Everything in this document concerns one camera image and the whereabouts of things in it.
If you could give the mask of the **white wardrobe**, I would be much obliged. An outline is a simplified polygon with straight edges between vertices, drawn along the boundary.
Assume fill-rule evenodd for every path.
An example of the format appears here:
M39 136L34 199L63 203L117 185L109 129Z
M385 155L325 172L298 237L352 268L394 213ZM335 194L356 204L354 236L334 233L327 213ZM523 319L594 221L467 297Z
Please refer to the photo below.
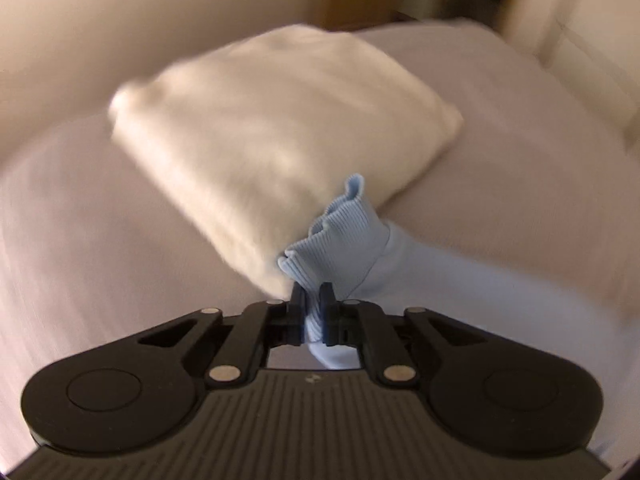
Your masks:
M639 154L639 0L506 0L499 30Z

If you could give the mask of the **cream folded garment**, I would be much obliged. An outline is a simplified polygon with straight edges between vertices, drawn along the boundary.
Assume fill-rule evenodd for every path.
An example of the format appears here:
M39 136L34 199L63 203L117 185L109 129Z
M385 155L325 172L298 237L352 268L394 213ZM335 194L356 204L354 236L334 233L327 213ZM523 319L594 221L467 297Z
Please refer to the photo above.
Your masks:
M456 140L457 107L349 32L285 26L123 84L113 141L233 270L272 296L278 260L360 174L382 205Z

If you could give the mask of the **light blue sweatshirt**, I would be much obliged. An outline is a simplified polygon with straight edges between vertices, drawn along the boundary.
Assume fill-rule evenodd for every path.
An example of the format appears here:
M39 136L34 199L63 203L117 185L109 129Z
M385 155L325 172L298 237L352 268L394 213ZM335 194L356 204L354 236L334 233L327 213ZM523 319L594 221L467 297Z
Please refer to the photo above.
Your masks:
M610 463L638 453L638 322L580 292L417 242L378 218L359 174L279 266L311 296L329 282L337 299L372 301L388 314L426 307L582 366L604 393L590 448Z

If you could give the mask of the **white bed sheet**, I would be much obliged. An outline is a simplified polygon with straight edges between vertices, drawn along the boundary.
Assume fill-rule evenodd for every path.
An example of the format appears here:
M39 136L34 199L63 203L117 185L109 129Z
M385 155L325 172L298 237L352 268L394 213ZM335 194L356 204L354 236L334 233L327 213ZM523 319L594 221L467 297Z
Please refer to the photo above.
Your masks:
M536 61L472 23L363 39L459 107L456 143L382 211L423 243L537 275L639 316L639 164ZM40 368L201 308L264 293L219 258L112 142L104 108L58 126L1 178L1 466L34 447Z

